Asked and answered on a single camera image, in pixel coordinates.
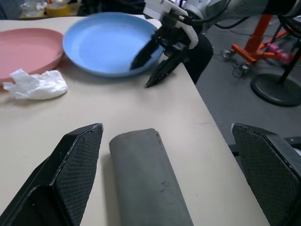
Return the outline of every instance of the yellow container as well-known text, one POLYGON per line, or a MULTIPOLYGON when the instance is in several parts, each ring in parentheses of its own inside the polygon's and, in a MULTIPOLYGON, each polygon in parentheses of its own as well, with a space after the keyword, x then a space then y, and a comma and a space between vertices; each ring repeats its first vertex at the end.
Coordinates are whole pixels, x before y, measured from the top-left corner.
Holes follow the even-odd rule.
POLYGON ((68 5, 59 5, 55 3, 48 4, 46 6, 46 12, 48 16, 51 17, 69 16, 71 14, 68 5))

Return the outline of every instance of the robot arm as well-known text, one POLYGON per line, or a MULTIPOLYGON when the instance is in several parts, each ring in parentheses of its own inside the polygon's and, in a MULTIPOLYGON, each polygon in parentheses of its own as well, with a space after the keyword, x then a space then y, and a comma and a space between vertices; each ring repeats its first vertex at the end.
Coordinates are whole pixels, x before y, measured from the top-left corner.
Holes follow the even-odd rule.
POLYGON ((223 13, 204 23, 204 30, 225 19, 239 19, 247 16, 270 14, 295 17, 301 14, 301 0, 187 0, 183 9, 199 19, 212 17, 224 6, 223 13))
POLYGON ((186 52, 198 44, 198 33, 225 19, 270 14, 285 17, 301 15, 301 0, 187 0, 183 8, 169 0, 145 0, 144 14, 162 26, 135 57, 131 70, 145 65, 159 46, 168 56, 154 70, 146 87, 159 83, 180 63, 186 52))

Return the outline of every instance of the wheel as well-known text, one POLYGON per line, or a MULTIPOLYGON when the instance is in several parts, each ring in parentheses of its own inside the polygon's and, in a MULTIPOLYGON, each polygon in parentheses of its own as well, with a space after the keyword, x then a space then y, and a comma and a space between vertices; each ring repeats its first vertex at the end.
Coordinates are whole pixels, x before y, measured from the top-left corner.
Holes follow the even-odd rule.
POLYGON ((244 66, 241 67, 242 75, 248 74, 249 71, 250 71, 250 67, 248 65, 244 65, 244 66))
POLYGON ((231 51, 231 50, 225 50, 224 51, 224 55, 223 57, 226 59, 226 60, 231 60, 232 57, 235 55, 235 52, 234 51, 231 51))

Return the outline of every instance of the gray foam roll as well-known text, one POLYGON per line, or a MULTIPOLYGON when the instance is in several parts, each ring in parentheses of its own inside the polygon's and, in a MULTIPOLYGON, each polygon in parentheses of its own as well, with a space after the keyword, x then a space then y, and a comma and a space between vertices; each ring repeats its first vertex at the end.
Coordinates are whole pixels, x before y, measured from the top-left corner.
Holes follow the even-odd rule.
POLYGON ((159 133, 128 132, 110 142, 122 226, 193 226, 159 133))

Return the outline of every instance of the blue plate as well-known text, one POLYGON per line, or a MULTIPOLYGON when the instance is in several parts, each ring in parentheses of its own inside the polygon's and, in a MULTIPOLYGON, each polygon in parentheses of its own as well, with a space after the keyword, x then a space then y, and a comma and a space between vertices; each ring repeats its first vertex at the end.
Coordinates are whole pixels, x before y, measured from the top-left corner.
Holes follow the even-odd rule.
POLYGON ((100 13, 75 23, 63 39, 63 48, 77 66, 95 75, 116 78, 141 74, 160 58, 159 48, 141 68, 129 70, 156 27, 123 13, 100 13))

